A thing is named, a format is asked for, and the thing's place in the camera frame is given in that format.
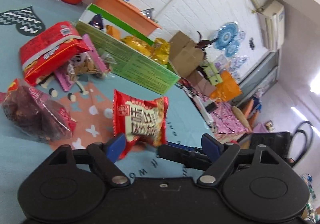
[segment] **pink patterned fabric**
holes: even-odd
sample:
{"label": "pink patterned fabric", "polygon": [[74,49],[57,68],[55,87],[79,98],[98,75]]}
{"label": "pink patterned fabric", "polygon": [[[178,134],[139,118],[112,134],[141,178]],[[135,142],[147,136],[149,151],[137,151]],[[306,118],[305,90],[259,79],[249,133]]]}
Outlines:
{"label": "pink patterned fabric", "polygon": [[212,118],[220,134],[246,132],[248,129],[235,117],[229,103],[216,102],[217,109],[211,112]]}

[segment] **cardboard box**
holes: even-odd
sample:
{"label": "cardboard box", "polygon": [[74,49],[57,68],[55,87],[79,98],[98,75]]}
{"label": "cardboard box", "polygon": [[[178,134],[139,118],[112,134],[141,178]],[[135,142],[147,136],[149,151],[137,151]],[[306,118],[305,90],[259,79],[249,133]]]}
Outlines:
{"label": "cardboard box", "polygon": [[179,76],[187,78],[203,61],[203,51],[195,48],[196,43],[181,31],[178,31],[169,43],[170,62],[174,70]]}
{"label": "cardboard box", "polygon": [[81,15],[76,29],[81,35],[86,33],[90,35],[100,55],[108,52],[113,56],[117,62],[112,67],[113,73],[161,95],[165,94],[180,79],[174,72],[166,69],[154,60],[89,25],[88,23],[96,14],[101,14],[105,25],[109,24],[118,28],[121,38],[134,35],[149,45],[152,45],[153,41],[98,6],[94,4],[89,5]]}
{"label": "cardboard box", "polygon": [[215,86],[211,85],[211,83],[206,80],[203,75],[197,70],[193,71],[187,77],[187,80],[191,82],[195,90],[208,97],[212,94],[213,91],[217,89]]}

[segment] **red snack package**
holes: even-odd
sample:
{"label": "red snack package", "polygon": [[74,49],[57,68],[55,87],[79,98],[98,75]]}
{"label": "red snack package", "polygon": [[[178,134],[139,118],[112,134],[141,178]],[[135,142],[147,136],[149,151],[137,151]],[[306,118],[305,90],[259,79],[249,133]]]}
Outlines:
{"label": "red snack package", "polygon": [[74,55],[89,51],[70,22],[59,22],[20,48],[24,79],[30,85],[65,64]]}
{"label": "red snack package", "polygon": [[127,138],[124,158],[135,143],[140,140],[154,147],[166,144],[165,119],[169,100],[160,97],[152,101],[140,100],[115,89],[113,97],[114,135],[124,133]]}
{"label": "red snack package", "polygon": [[10,121],[41,141],[71,138],[76,127],[63,105],[22,79],[12,82],[2,108]]}

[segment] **green cardboard box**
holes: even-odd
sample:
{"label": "green cardboard box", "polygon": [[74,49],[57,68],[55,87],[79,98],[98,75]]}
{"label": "green cardboard box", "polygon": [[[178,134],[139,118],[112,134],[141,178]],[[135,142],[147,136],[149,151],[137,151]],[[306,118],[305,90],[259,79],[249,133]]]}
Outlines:
{"label": "green cardboard box", "polygon": [[113,73],[161,95],[165,94],[180,79],[174,72],[154,60],[111,37],[104,31],[89,25],[88,23],[96,14],[101,14],[105,25],[112,25],[119,29],[121,38],[133,35],[149,45],[152,45],[153,41],[98,6],[89,5],[77,22],[76,29],[81,35],[86,33],[90,35],[100,55],[106,51],[113,56],[117,62],[112,67]]}

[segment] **orange bag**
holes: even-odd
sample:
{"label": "orange bag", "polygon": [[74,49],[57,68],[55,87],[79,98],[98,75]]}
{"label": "orange bag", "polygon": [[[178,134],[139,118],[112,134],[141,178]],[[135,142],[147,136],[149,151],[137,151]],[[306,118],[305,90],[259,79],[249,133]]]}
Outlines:
{"label": "orange bag", "polygon": [[217,89],[210,95],[211,99],[217,99],[218,102],[228,102],[242,94],[240,87],[229,72],[223,71],[220,75],[223,82],[216,85]]}

